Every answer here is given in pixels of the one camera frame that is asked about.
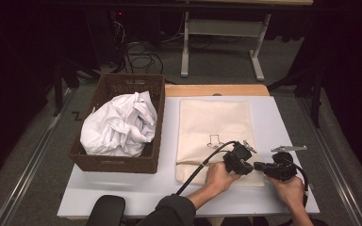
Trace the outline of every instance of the dark jacket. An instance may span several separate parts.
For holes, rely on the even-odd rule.
[[[195,206],[188,198],[171,195],[161,199],[155,211],[137,226],[191,226],[195,216]]]

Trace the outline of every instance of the crumpled white shirt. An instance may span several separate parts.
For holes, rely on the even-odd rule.
[[[155,137],[156,119],[149,91],[116,96],[84,120],[80,142],[87,154],[138,157]]]

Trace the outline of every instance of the gray carpet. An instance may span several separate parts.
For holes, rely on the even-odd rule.
[[[190,49],[189,78],[181,78],[181,46],[179,42],[171,42],[156,48],[145,44],[146,53],[157,54],[163,64],[163,74],[177,84],[254,84],[252,65],[248,59],[249,46],[253,48],[254,39],[236,40],[217,38],[206,48],[205,39],[192,40]],[[295,57],[301,42],[291,41],[283,43],[280,40],[265,41],[259,55],[265,85],[269,85],[283,78]],[[136,46],[130,53],[140,53]],[[141,59],[134,61],[135,66],[146,64]],[[102,71],[111,70],[103,66]],[[159,60],[146,71],[146,68],[134,69],[134,73],[160,73]],[[123,72],[131,72],[129,65]],[[8,225],[85,225],[86,220],[68,220],[58,218],[57,211],[60,197],[63,194],[73,167],[72,160],[67,156],[74,136],[81,126],[74,112],[79,112],[79,118],[85,117],[87,105],[90,102],[96,83],[81,80],[81,86],[74,93],[73,99],[61,115],[53,135],[48,140],[44,156],[38,166],[31,184],[29,185],[18,209],[9,219]],[[298,153],[305,169],[309,183],[314,189],[316,201],[321,213],[313,216],[329,225],[357,225],[336,189],[335,179],[327,167],[328,162],[323,155],[325,140],[327,147],[337,161],[337,166],[352,191],[357,205],[362,211],[362,168],[354,157],[352,150],[342,135],[337,121],[332,113],[331,106],[322,94],[320,112],[321,129],[313,129],[311,121],[307,119],[305,99],[296,99],[291,87],[282,87],[271,93],[275,97],[281,116],[288,129],[291,141],[295,145],[306,145],[309,151]],[[19,140],[5,166],[0,171],[0,209],[8,198],[10,191],[16,186],[25,170],[29,159],[40,142],[40,139],[53,119],[54,95],[49,93],[48,105],[29,124],[27,130]],[[288,216],[266,216],[270,225],[277,225],[288,220]]]

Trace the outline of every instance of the brown basket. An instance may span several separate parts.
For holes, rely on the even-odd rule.
[[[155,138],[145,144],[140,157],[89,155],[80,142],[81,129],[68,155],[84,171],[156,173],[164,112],[164,76],[147,74],[102,74],[87,115],[113,97],[148,91],[157,112]]]

